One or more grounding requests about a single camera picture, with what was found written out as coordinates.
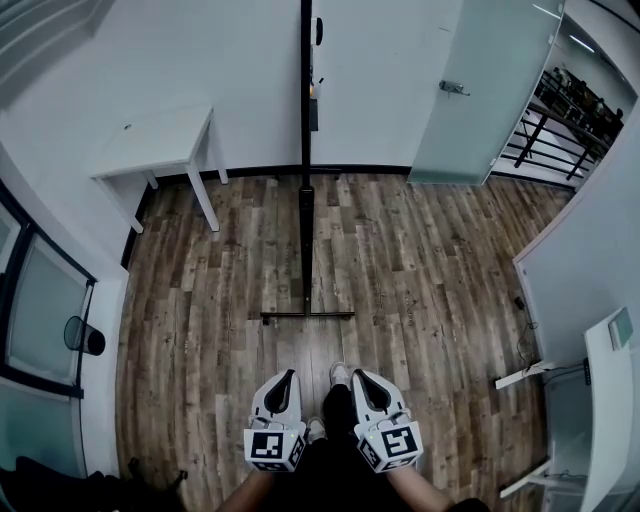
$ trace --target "window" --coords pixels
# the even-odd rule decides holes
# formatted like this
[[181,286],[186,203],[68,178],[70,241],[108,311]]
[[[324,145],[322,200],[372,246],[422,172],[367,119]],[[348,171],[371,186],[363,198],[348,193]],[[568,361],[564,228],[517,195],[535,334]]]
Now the window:
[[0,184],[0,377],[82,398],[82,351],[67,348],[64,328],[86,321],[95,282]]

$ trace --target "glass door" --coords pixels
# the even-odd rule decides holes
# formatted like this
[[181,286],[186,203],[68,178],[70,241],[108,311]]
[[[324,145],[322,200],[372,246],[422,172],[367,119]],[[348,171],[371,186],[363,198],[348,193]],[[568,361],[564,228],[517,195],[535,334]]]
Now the glass door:
[[442,77],[463,94],[438,92],[409,181],[484,182],[533,94],[562,11],[557,0],[465,0]]

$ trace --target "black pole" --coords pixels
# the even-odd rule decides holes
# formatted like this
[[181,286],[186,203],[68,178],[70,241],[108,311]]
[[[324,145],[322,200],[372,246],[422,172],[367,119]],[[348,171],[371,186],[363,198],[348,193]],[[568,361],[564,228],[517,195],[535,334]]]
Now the black pole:
[[549,119],[549,117],[546,114],[544,114],[540,118],[540,122],[538,123],[538,126],[536,126],[536,129],[533,130],[533,133],[531,134],[531,137],[525,144],[524,149],[522,150],[522,153],[520,153],[520,156],[518,157],[516,162],[513,164],[514,167],[518,168],[520,167],[520,164],[524,162],[524,159],[527,157],[527,153],[531,150],[536,140],[538,140],[538,135],[540,135],[540,132],[542,131],[542,127],[544,126],[544,123],[547,122],[547,119]]
[[303,311],[301,313],[280,313],[264,311],[260,313],[263,325],[269,324],[271,317],[309,318],[338,317],[350,318],[353,312],[312,313],[311,287],[313,281],[313,235],[315,191],[311,186],[311,124],[309,106],[311,102],[311,7],[312,0],[301,0],[300,16],[300,142],[302,148],[302,186],[298,192],[300,215],[300,263],[302,268]]

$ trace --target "metal railing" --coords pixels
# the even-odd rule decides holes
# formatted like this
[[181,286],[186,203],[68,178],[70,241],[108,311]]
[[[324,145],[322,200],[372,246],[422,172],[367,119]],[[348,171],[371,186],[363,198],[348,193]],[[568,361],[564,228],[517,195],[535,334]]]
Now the metal railing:
[[[515,160],[513,166],[516,168],[520,167],[523,163],[527,163],[562,173],[565,175],[567,181],[571,180],[574,176],[579,179],[584,179],[584,173],[579,171],[589,172],[593,170],[609,150],[610,146],[606,142],[598,139],[573,121],[569,121],[555,112],[540,107],[535,103],[529,103],[527,113],[529,113],[529,111],[539,114],[540,120],[537,123],[534,123],[523,117],[521,120],[522,131],[516,129],[514,132],[514,135],[522,137],[523,140],[526,141],[525,145],[516,144],[515,142],[509,142],[507,144],[508,148],[520,150],[520,154],[516,156],[514,154],[504,152],[501,155],[502,158],[507,160]],[[576,137],[573,138],[568,134],[560,133],[557,129],[546,126],[549,119],[565,126],[567,130],[571,132],[571,134],[576,135]],[[528,131],[527,126],[533,127],[533,132]],[[542,132],[550,133],[554,138],[569,141],[573,146],[575,146],[575,150],[561,144],[555,144],[554,142],[545,140],[545,138],[541,138]],[[558,154],[558,151],[554,151],[553,153],[544,151],[544,146],[552,147],[566,155]],[[559,167],[558,165],[546,163],[541,159],[536,159],[536,156],[567,164],[570,166],[570,170],[567,166]]]

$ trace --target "sneaker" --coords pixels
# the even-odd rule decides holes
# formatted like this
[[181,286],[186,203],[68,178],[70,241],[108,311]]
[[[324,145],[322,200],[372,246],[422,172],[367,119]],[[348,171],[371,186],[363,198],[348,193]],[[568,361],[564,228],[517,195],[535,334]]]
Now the sneaker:
[[351,389],[351,372],[347,365],[341,361],[333,363],[331,370],[329,371],[329,380],[331,381],[331,387],[336,384],[344,384]]
[[318,416],[310,418],[307,425],[307,443],[312,444],[318,439],[326,438],[327,431],[324,428],[324,422]]

